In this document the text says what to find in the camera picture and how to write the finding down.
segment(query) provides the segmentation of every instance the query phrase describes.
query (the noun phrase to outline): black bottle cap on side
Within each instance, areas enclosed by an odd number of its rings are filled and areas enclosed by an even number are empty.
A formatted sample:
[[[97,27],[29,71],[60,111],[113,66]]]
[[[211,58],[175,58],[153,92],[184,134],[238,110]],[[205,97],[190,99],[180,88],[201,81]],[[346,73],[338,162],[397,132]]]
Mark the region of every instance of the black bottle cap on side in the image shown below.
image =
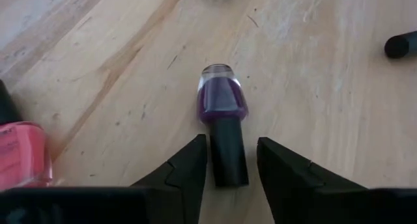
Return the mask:
[[[23,121],[5,84],[0,80],[0,125]]]
[[[417,31],[388,39],[385,43],[385,54],[391,59],[417,54]]]
[[[211,122],[210,145],[216,186],[249,185],[240,119],[224,117]]]

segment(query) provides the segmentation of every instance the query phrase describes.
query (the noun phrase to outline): wooden surface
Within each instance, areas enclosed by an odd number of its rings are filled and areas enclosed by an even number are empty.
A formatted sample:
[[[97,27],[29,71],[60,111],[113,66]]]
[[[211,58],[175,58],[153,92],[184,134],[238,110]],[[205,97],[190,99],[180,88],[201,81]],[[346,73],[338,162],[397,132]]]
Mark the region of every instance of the wooden surface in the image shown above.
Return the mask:
[[[416,0],[0,0],[0,75],[48,133],[56,183],[127,186],[197,133],[199,75],[227,63],[250,115],[251,185],[217,190],[201,223],[272,223],[257,168],[270,137],[367,187],[417,186]]]

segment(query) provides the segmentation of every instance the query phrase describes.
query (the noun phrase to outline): black object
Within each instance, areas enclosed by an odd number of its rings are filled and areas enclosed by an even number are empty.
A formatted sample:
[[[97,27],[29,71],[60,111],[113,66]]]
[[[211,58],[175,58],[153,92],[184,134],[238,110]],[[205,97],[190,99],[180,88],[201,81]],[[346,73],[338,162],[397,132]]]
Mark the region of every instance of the black object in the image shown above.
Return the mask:
[[[14,188],[0,193],[2,223],[198,223],[207,146],[198,135],[129,188]]]
[[[210,124],[211,157],[216,186],[249,184],[242,128],[238,117],[223,117]]]
[[[417,31],[393,36],[385,43],[385,54],[392,59],[417,53]]]
[[[265,137],[257,163],[276,223],[417,223],[417,189],[366,189]]]
[[[23,121],[3,81],[0,80],[0,126]]]

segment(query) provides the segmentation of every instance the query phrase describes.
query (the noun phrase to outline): purple nail polish bottle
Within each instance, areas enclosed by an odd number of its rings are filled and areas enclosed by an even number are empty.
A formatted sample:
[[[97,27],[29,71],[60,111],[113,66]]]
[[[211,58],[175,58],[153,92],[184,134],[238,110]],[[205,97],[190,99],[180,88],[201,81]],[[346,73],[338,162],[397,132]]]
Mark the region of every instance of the purple nail polish bottle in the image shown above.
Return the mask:
[[[248,114],[240,83],[226,64],[213,64],[201,74],[197,114],[210,128],[214,179],[218,187],[249,184],[240,121]]]

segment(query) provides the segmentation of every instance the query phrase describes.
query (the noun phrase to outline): scratch on wood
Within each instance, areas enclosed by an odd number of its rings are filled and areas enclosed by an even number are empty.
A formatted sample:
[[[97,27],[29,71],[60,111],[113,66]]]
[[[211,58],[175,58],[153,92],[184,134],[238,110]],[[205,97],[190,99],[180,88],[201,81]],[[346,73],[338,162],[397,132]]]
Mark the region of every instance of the scratch on wood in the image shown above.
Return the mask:
[[[52,115],[52,119],[53,120],[58,120],[59,119],[59,113],[54,113],[53,115]]]
[[[145,111],[146,105],[147,104],[143,104],[143,112],[142,112],[141,120],[145,119],[145,117],[146,117],[146,111]]]
[[[106,152],[107,148],[109,148],[109,144],[106,145],[106,147],[104,148],[104,150],[102,151],[102,156],[104,155],[104,153]]]
[[[15,51],[13,53],[13,56],[17,57],[18,55],[25,55],[25,50],[26,50],[26,47],[23,46],[23,47],[19,48],[19,50]]]
[[[321,4],[323,0],[313,0],[308,10],[304,13],[304,17],[302,18],[303,22],[307,22],[311,19],[311,16],[315,14],[317,7]]]
[[[256,28],[259,28],[258,23],[256,23],[256,21],[252,17],[250,17],[249,15],[246,16],[255,24]]]
[[[130,165],[130,161],[128,161],[128,163],[126,165],[124,165],[123,170],[122,170],[122,176],[120,177],[120,180],[119,180],[119,185],[120,185],[120,183],[121,183],[121,181],[122,181],[122,179],[124,177],[124,174],[127,171],[127,168],[129,167],[129,165]]]
[[[91,21],[91,19],[92,19],[93,17],[92,16],[89,16],[79,27],[78,27],[78,29],[77,30],[79,30],[79,29],[81,29],[88,21]]]
[[[169,70],[169,68],[171,68],[172,64],[175,62],[175,60],[177,59],[177,57],[178,57],[178,55],[176,55],[176,56],[174,57],[174,59],[173,59],[173,60],[171,61],[171,63],[168,65],[167,70]]]

